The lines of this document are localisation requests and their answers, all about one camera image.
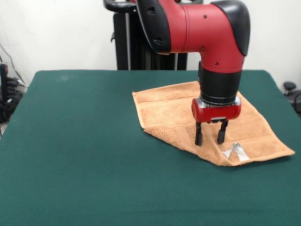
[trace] red robot arm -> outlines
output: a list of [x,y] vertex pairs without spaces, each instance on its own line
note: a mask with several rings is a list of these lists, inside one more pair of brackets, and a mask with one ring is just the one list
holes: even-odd
[[[210,4],[177,4],[173,0],[136,0],[137,11],[150,46],[161,54],[199,52],[200,97],[192,101],[200,124],[219,119],[222,129],[237,118],[237,97],[250,39],[250,18],[238,0]],[[218,143],[224,140],[224,131]]]

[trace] brown towel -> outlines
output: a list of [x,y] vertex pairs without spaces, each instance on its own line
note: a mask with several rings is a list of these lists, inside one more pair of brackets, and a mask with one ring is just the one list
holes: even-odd
[[[237,119],[229,121],[225,142],[221,145],[216,142],[220,123],[202,123],[203,144],[196,146],[191,101],[197,96],[197,81],[133,93],[140,125],[146,133],[216,165],[238,166],[295,154],[240,93],[242,111]],[[243,149],[242,158],[239,148],[231,148],[235,143]]]

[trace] table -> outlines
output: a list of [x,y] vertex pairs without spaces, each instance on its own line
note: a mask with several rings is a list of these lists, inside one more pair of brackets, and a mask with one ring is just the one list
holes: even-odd
[[301,222],[301,122],[265,71],[240,91],[296,155],[218,167],[147,135],[132,91],[197,72],[41,71],[0,141],[0,226]]

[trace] black stand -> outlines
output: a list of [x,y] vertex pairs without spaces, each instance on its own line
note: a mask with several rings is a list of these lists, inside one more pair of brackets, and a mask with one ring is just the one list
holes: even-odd
[[186,70],[187,54],[160,55],[149,46],[137,13],[115,13],[118,70]]

